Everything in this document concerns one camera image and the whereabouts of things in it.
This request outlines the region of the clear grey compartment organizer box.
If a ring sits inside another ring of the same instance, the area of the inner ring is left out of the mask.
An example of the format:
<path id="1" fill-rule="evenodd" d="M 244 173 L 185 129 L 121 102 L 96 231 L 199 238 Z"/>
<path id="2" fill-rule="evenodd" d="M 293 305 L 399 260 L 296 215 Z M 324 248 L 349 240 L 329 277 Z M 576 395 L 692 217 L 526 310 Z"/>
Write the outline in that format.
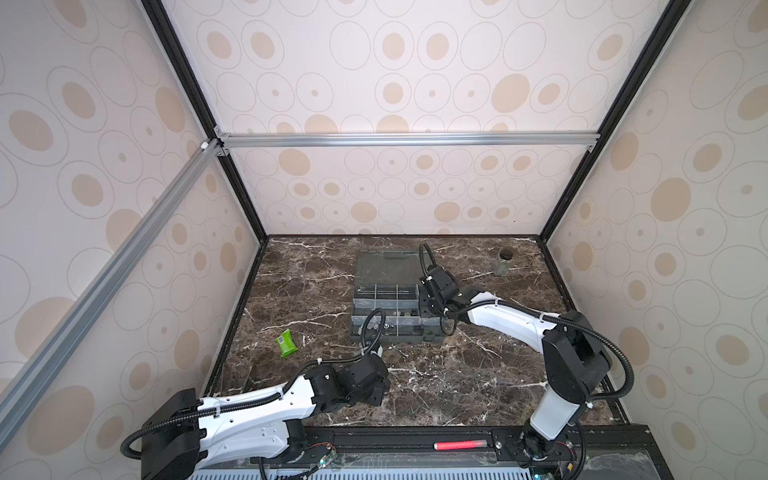
<path id="1" fill-rule="evenodd" d="M 428 308 L 428 296 L 418 253 L 408 250 L 364 251 L 358 254 L 354 279 L 350 338 L 360 340 L 367 315 L 380 308 L 386 313 L 380 342 L 441 343 L 440 319 Z"/>

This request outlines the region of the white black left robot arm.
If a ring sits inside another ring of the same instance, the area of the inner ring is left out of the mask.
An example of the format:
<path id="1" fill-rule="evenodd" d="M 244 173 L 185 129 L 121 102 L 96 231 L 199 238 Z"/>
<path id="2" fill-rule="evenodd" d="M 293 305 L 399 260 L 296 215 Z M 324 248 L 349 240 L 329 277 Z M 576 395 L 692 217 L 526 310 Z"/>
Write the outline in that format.
<path id="1" fill-rule="evenodd" d="M 313 360 L 280 385 L 229 397 L 182 390 L 128 434 L 120 452 L 140 462 L 144 479 L 187 479 L 247 457 L 291 459 L 306 444 L 303 420 L 359 403 L 382 404 L 390 386 L 379 353 L 385 323 L 384 310 L 372 310 L 361 327 L 358 355 Z"/>

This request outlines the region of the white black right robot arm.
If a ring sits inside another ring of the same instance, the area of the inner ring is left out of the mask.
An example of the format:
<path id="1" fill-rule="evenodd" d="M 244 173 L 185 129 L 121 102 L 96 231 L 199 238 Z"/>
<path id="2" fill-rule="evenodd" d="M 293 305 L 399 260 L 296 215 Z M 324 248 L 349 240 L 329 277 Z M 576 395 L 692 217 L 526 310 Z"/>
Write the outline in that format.
<path id="1" fill-rule="evenodd" d="M 462 289 L 426 243 L 419 245 L 418 258 L 434 315 L 505 334 L 542 355 L 545 393 L 522 432 L 530 457 L 546 456 L 566 427 L 595 403 L 631 392 L 635 372 L 628 356 L 579 311 L 543 312 L 487 291 Z"/>

